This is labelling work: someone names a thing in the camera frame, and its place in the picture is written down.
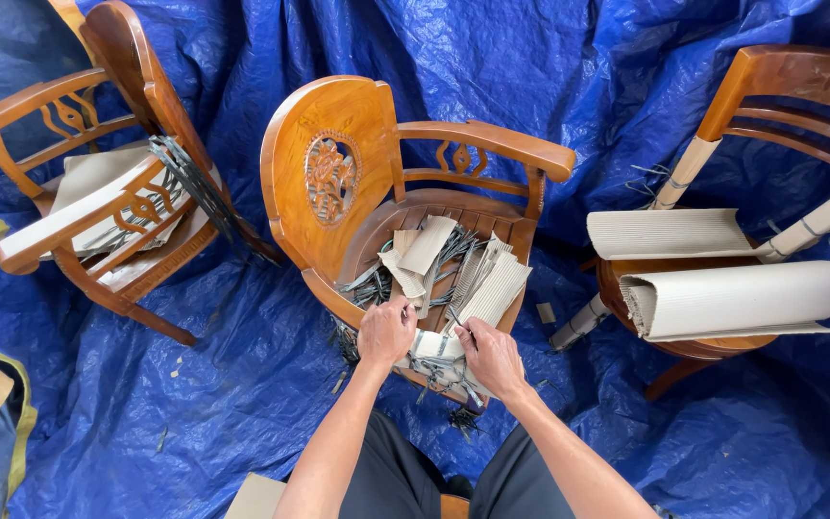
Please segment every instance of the chair leg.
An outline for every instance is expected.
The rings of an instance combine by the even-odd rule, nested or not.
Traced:
[[[549,345],[556,351],[570,347],[572,343],[596,328],[611,313],[600,300],[600,294],[595,294],[591,301],[588,301],[588,304],[579,310],[565,326],[559,328],[559,332],[549,337]]]
[[[160,334],[172,337],[185,346],[193,346],[197,342],[197,339],[188,330],[171,324],[140,305],[133,305],[133,308],[127,316],[148,328],[152,328]]]
[[[677,364],[665,371],[652,384],[646,388],[646,400],[654,402],[661,395],[671,388],[680,379],[692,375],[703,368],[716,364],[718,360],[697,360],[695,358],[684,358]]]

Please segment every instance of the hand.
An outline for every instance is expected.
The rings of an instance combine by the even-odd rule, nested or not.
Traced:
[[[373,366],[386,375],[393,364],[409,352],[415,340],[418,316],[405,296],[398,296],[382,305],[371,305],[361,319],[358,332],[358,354],[361,363]]]
[[[473,343],[469,332],[478,345]],[[454,333],[463,345],[469,370],[506,406],[510,399],[529,387],[524,381],[524,363],[511,335],[499,332],[475,317],[467,319],[463,326],[455,326]]]

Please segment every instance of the wooden chair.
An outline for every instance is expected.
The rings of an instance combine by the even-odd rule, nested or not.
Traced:
[[[109,184],[52,214],[56,189],[63,176],[37,185],[26,174],[30,169],[73,148],[93,143],[99,136],[138,123],[150,135],[161,135],[164,130],[166,135],[174,136],[200,170],[220,186],[226,200],[229,199],[225,185],[220,181],[133,10],[113,0],[99,4],[88,13],[81,31],[105,68],[84,70],[38,83],[0,100],[0,130],[39,110],[43,123],[63,137],[52,146],[15,161],[0,133],[0,167],[21,192],[31,198],[41,216],[38,222],[0,242],[0,266],[6,272],[30,273],[37,269],[41,255],[52,252],[66,277],[92,301],[191,346],[195,337],[189,331],[146,310],[136,301],[200,253],[218,231],[187,195],[183,196],[183,203],[175,205],[173,211],[160,217],[155,204],[137,194],[142,188],[147,189],[159,194],[167,207],[171,206],[167,189],[150,183],[163,169],[157,157],[149,155]],[[99,121],[90,96],[97,85],[109,79],[120,89],[133,113],[110,121]],[[53,121],[53,111],[62,126]],[[148,218],[151,224],[126,223],[120,211],[128,207],[136,216]],[[119,227],[134,231],[139,236],[114,252],[83,264],[73,250],[72,237],[112,216]],[[163,246],[140,252],[145,244],[175,221],[178,221],[178,226]],[[259,245],[276,257],[271,246]]]
[[[440,169],[403,170],[401,138],[441,140],[436,154]],[[459,143],[454,171],[443,155],[451,141]],[[469,172],[467,146],[477,149],[479,159]],[[527,184],[480,176],[487,151],[523,162]],[[569,148],[477,121],[397,124],[389,85],[366,77],[333,76],[299,88],[275,112],[261,148],[261,185],[275,240],[326,308],[357,329],[364,310],[335,286],[371,267],[394,230],[418,228],[428,215],[450,215],[467,230],[477,231],[480,239],[495,231],[526,264],[543,209],[546,177],[565,181],[574,159]],[[526,197],[527,205],[521,208],[452,189],[407,191],[411,180],[484,187]],[[329,196],[322,188],[326,183],[335,189],[332,205],[315,210]],[[384,202],[390,188],[392,199]],[[454,277],[435,284],[432,297],[444,294]],[[522,299],[523,292],[501,318],[499,330],[511,331]],[[439,331],[446,323],[443,313],[444,307],[432,308],[419,327]],[[404,372],[425,384],[421,375]]]
[[[687,147],[658,194],[654,209],[672,209],[687,185],[709,159],[723,135],[747,136],[775,142],[830,163],[830,116],[801,110],[771,100],[751,96],[787,96],[830,106],[830,50],[797,45],[758,45],[741,49],[713,98],[695,139]],[[812,138],[765,122],[788,124],[820,136]],[[771,241],[760,245],[771,253],[761,257],[765,263],[781,261],[796,250],[814,244],[830,232],[830,200],[792,225]],[[778,240],[789,242],[778,246]],[[598,287],[604,305],[635,333],[628,309],[620,294],[619,279],[624,274],[669,272],[758,264],[755,258],[598,260]],[[704,339],[653,343],[664,352],[684,358],[658,377],[646,389],[650,400],[662,395],[671,384],[723,358],[766,346],[775,335],[729,339]]]

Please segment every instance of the cut packing strap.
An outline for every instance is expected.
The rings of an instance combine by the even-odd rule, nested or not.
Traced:
[[[168,149],[171,157],[160,147],[161,145],[164,145]],[[252,247],[248,240],[245,239],[243,233],[258,241],[261,240],[261,237],[246,219],[239,216],[226,203],[220,193],[220,188],[214,185],[210,178],[197,167],[197,164],[194,163],[191,156],[175,142],[173,137],[163,135],[151,136],[149,138],[149,151],[158,157],[165,164],[168,171],[183,185],[184,189],[191,195],[191,198],[207,214],[207,218],[210,219],[213,226],[220,231],[220,234],[225,236],[226,241],[230,242],[230,246],[240,260],[245,260],[245,258],[239,252],[233,234],[243,239],[245,245],[256,258],[268,261],[274,265],[279,265],[267,254]]]

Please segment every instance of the black pants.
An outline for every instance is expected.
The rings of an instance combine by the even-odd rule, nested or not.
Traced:
[[[437,519],[444,478],[396,424],[374,410],[340,519]],[[492,456],[469,501],[469,519],[574,519],[552,474],[518,425]]]

